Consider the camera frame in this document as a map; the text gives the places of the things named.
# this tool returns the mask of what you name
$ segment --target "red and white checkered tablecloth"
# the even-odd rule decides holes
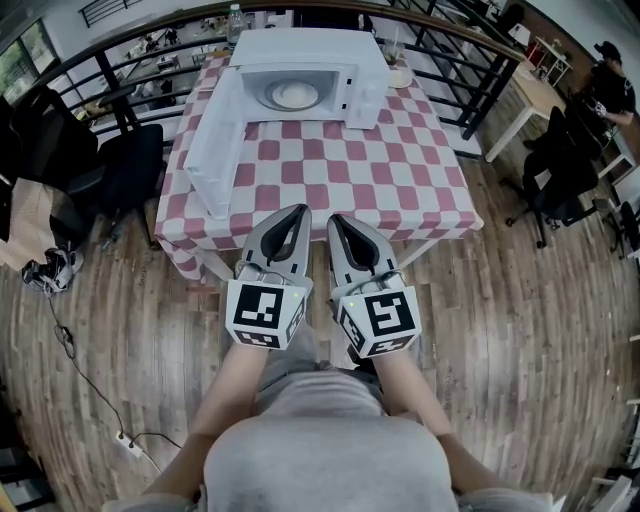
[[[389,88],[373,130],[337,121],[247,126],[229,217],[214,220],[183,168],[207,102],[229,59],[207,59],[173,144],[155,234],[181,274],[203,278],[201,254],[241,248],[271,213],[298,203],[312,211],[312,237],[326,238],[336,212],[391,240],[460,238],[482,227],[458,160],[414,79]],[[399,66],[406,67],[404,61]]]

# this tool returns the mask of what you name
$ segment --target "hand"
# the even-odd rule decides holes
[[[605,117],[607,115],[606,107],[599,101],[596,102],[595,111],[596,114],[598,114],[598,117]]]

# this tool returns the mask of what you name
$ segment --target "gray shirt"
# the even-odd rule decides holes
[[[259,416],[211,448],[198,504],[151,495],[104,510],[551,510],[549,496],[506,489],[456,498],[438,440],[415,421],[387,416],[375,387],[340,371],[287,375],[259,395],[257,407]]]

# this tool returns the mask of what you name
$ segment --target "black cap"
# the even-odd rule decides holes
[[[594,48],[597,50],[597,52],[600,55],[602,55],[602,58],[611,59],[611,60],[617,60],[618,62],[622,63],[622,58],[620,57],[620,52],[613,45],[613,43],[610,43],[609,41],[605,41],[602,44],[594,45]]]

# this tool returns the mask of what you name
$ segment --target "bag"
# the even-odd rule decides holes
[[[84,258],[77,252],[64,249],[49,249],[44,254],[47,263],[41,265],[33,260],[27,263],[22,269],[22,280],[29,288],[46,295],[67,290]]]

